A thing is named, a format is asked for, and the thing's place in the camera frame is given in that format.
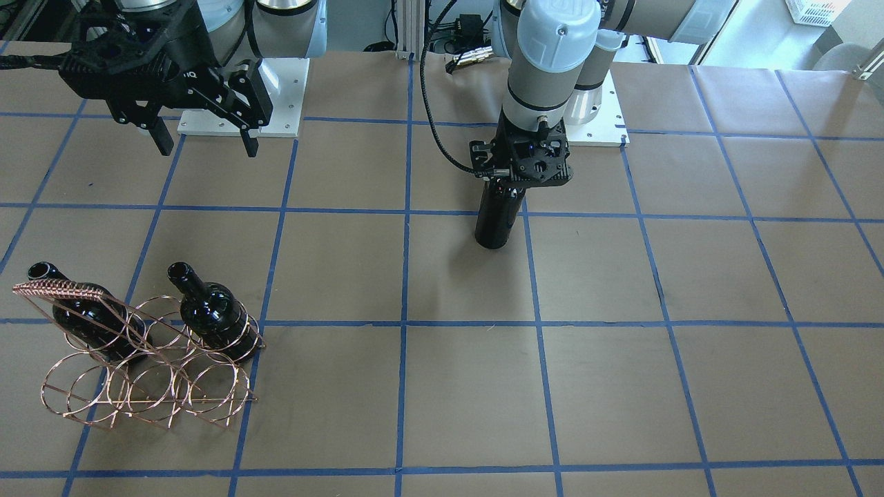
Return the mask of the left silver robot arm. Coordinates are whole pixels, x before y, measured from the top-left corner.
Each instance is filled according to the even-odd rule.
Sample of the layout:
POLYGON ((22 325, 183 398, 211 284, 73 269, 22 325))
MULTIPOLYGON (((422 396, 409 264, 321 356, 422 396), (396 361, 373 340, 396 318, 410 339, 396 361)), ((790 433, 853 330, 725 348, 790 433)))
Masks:
POLYGON ((470 142, 471 160, 487 190, 561 186, 573 176, 566 163, 566 107, 575 91, 589 91, 581 73, 606 75, 593 56, 603 32, 704 44, 724 24, 731 1, 502 1, 515 40, 495 138, 470 142))

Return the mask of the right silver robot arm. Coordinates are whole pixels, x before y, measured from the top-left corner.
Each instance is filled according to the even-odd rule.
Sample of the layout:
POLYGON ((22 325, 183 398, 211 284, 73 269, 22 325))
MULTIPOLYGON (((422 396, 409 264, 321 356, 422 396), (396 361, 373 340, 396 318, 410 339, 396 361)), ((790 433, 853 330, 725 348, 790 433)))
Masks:
POLYGON ((57 72, 79 97, 148 133, 163 155, 160 117, 182 110, 186 135, 299 135, 309 60, 327 47, 325 1, 91 1, 57 72))

